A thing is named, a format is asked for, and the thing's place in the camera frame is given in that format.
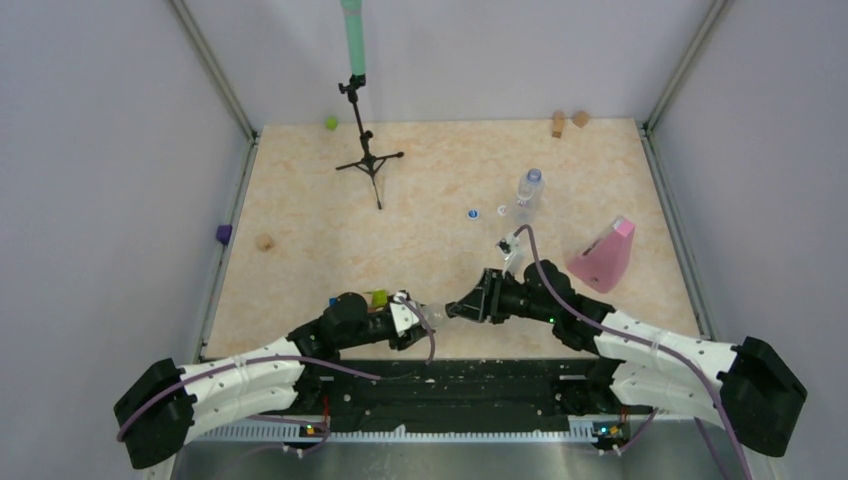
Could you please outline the small clear bottle black cap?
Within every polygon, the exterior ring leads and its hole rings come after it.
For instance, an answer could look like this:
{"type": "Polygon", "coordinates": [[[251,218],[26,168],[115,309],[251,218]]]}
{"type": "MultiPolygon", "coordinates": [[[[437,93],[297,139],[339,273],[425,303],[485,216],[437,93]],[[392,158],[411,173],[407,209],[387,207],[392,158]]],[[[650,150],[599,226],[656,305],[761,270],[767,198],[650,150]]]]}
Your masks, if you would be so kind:
{"type": "Polygon", "coordinates": [[[433,330],[445,327],[451,319],[447,306],[443,303],[428,303],[423,305],[420,311],[433,330]]]}

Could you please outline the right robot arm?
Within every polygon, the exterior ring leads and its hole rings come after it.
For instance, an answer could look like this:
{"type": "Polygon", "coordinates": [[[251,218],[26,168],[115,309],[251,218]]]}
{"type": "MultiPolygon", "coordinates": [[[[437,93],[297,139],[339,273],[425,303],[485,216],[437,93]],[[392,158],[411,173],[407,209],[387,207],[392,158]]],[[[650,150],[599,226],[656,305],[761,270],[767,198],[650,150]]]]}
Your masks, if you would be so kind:
{"type": "Polygon", "coordinates": [[[600,412],[620,404],[667,410],[730,429],[743,446],[780,458],[787,452],[807,390],[768,342],[688,337],[637,320],[577,293],[552,262],[524,278],[485,269],[447,313],[478,323],[511,317],[551,324],[565,346],[598,356],[586,397],[600,412]]]}

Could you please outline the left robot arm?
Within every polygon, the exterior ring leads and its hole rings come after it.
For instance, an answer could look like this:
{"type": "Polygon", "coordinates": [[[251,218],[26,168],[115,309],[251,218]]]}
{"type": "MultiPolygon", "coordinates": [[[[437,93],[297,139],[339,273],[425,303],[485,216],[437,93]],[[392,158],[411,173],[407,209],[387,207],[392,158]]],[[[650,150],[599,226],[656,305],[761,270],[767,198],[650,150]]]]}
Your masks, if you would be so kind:
{"type": "Polygon", "coordinates": [[[344,367],[345,349],[385,342],[402,351],[435,340],[441,305],[423,305],[399,291],[372,309],[361,294],[331,300],[316,319],[265,346],[206,363],[173,359],[149,366],[119,398],[113,412],[117,440],[135,470],[157,466],[201,435],[232,421],[319,404],[319,368],[372,381],[379,375],[344,367]]]}

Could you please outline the clear plastic bottle white cap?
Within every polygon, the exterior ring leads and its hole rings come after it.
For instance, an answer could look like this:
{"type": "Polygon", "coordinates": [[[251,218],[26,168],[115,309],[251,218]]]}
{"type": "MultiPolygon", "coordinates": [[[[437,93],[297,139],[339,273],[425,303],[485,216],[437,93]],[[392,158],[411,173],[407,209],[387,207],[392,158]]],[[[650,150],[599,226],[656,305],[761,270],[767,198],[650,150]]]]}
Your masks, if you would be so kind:
{"type": "Polygon", "coordinates": [[[529,169],[519,180],[512,204],[512,217],[517,226],[531,223],[539,209],[545,180],[540,169],[529,169]]]}

